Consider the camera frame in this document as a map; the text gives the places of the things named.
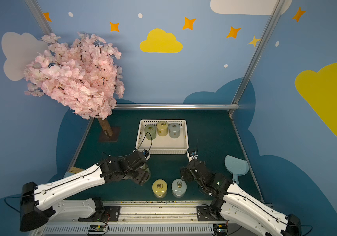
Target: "yellow star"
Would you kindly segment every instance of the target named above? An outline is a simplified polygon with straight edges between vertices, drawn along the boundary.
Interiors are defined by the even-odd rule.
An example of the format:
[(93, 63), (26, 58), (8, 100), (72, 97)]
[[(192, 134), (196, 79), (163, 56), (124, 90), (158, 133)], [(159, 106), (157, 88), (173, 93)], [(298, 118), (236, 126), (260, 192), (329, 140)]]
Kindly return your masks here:
[(301, 18), (301, 16), (305, 13), (306, 11), (301, 11), (301, 7), (298, 8), (298, 12), (297, 14), (292, 18), (294, 20), (296, 20), (297, 22), (299, 21), (299, 19)]
[(44, 13), (45, 19), (47, 19), (47, 21), (52, 22), (51, 19), (49, 18), (49, 12)]
[(233, 37), (233, 38), (237, 38), (237, 33), (238, 31), (240, 30), (241, 28), (239, 29), (234, 29), (233, 27), (230, 27), (230, 33), (226, 36), (226, 38), (230, 38), (230, 37)]
[(256, 39), (256, 38), (255, 38), (255, 35), (254, 35), (254, 39), (253, 39), (250, 43), (248, 43), (247, 45), (253, 44), (254, 47), (256, 47), (256, 43), (257, 43), (259, 40), (260, 40), (260, 39)]
[(185, 17), (185, 24), (183, 26), (183, 30), (184, 29), (190, 29), (190, 30), (193, 30), (193, 23), (194, 21), (196, 21), (196, 19), (188, 19), (187, 17)]
[(112, 23), (112, 22), (110, 21), (110, 24), (111, 24), (111, 32), (112, 32), (112, 31), (118, 31), (118, 32), (120, 32), (120, 31), (119, 31), (119, 23), (114, 24), (114, 23)]

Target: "canister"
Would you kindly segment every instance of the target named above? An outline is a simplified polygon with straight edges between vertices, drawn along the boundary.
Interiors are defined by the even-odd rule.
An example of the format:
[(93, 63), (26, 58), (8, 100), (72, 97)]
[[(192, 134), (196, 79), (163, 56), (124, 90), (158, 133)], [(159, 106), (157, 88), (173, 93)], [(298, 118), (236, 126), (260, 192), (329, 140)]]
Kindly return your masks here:
[(179, 124), (172, 123), (171, 125), (169, 125), (168, 130), (169, 130), (171, 138), (176, 139), (179, 137), (180, 135), (180, 125)]
[(154, 125), (147, 125), (147, 126), (145, 127), (145, 134), (147, 134), (147, 135), (146, 135), (146, 138), (147, 138), (148, 140), (153, 140), (153, 139), (155, 139), (155, 137), (157, 136), (157, 128), (156, 128)]
[(171, 184), (171, 190), (174, 197), (181, 198), (187, 190), (187, 184), (181, 179), (176, 179)]
[(164, 198), (167, 194), (167, 183), (163, 179), (157, 179), (154, 181), (152, 189), (157, 198)]
[(159, 136), (166, 136), (168, 132), (168, 125), (166, 121), (160, 121), (157, 124), (157, 132)]

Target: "white cloud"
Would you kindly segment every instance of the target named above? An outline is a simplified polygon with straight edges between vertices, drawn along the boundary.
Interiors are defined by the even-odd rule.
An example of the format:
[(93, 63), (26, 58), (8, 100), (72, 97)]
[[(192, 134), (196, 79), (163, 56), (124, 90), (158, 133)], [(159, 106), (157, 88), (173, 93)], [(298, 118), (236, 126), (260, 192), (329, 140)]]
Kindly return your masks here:
[(47, 50), (44, 41), (37, 40), (32, 34), (22, 35), (7, 32), (2, 36), (2, 50), (7, 60), (4, 64), (4, 72), (12, 81), (24, 78), (24, 68), (32, 62), (39, 53)]
[[(281, 14), (288, 10), (292, 0), (286, 0)], [(210, 8), (219, 14), (270, 15), (276, 0), (210, 0)]]

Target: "pink flower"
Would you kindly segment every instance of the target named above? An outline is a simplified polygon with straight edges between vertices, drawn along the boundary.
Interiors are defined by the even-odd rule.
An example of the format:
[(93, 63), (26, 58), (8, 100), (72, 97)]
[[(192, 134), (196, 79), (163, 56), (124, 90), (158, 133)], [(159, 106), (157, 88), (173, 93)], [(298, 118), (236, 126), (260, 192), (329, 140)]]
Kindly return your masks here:
[(42, 37), (48, 50), (26, 66), (25, 78), (31, 83), (25, 94), (47, 94), (84, 119), (105, 119), (116, 105), (114, 94), (122, 98), (125, 91), (120, 81), (122, 68), (111, 56), (120, 59), (121, 53), (95, 34), (78, 34), (80, 39), (70, 48), (67, 43), (58, 43), (60, 37), (53, 33)]

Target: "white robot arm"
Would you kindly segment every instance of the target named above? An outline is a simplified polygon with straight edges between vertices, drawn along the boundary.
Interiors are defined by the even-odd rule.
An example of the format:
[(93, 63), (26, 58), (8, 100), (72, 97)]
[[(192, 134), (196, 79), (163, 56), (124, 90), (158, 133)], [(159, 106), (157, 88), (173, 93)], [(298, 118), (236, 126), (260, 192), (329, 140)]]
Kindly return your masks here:
[(206, 209), (214, 220), (225, 219), (261, 236), (301, 236), (301, 223), (293, 214), (288, 216), (264, 205), (232, 180), (211, 173), (205, 163), (192, 158), (180, 170), (182, 180), (195, 180), (202, 191), (215, 199)]
[[(150, 177), (146, 163), (148, 157), (148, 151), (144, 153), (134, 151), (121, 158), (107, 157), (82, 172), (52, 183), (41, 185), (34, 182), (26, 183), (22, 188), (20, 201), (20, 231), (26, 232), (44, 225), (49, 219), (58, 215), (59, 205), (63, 199), (88, 188), (122, 179), (131, 179), (143, 185)], [(74, 204), (71, 213), (89, 218), (89, 221), (102, 220), (105, 217), (102, 201), (91, 199), (87, 201), (88, 205), (84, 211)]]

